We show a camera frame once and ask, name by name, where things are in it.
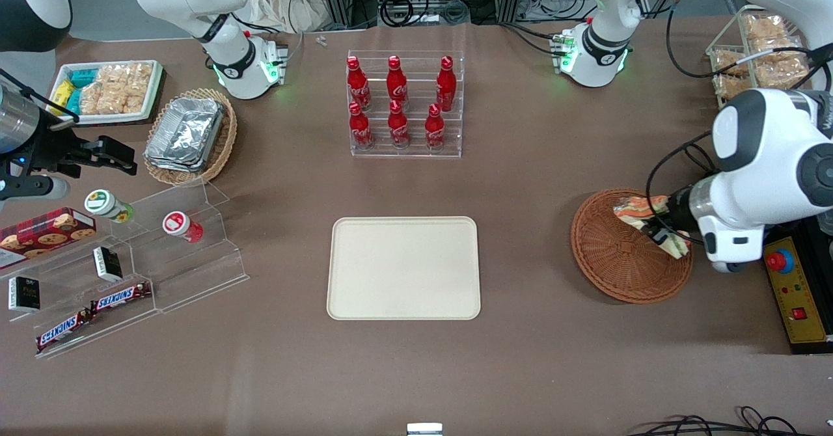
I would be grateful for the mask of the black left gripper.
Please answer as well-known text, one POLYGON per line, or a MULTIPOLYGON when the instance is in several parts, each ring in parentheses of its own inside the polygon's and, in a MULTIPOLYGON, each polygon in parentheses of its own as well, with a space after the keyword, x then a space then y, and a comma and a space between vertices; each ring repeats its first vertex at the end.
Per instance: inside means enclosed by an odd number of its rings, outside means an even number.
POLYGON ((653 240, 659 247, 679 249, 679 237, 673 232, 698 232, 689 205, 692 188, 692 185, 687 185, 668 195, 668 213, 649 214, 642 219, 643 234, 653 234, 653 240))

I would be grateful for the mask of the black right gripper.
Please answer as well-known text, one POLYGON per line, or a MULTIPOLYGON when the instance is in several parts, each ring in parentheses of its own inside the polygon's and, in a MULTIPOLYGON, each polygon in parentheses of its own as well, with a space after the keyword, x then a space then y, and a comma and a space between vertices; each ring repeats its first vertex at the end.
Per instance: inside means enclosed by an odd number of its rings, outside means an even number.
POLYGON ((29 175, 33 171, 50 171, 68 174, 59 170, 63 160, 70 161, 85 150, 98 159, 83 159, 77 165, 107 167, 134 177, 137 164, 135 151, 112 137, 98 137, 84 143, 72 130, 74 121, 46 118, 35 124, 34 119, 13 119, 13 174, 29 175))

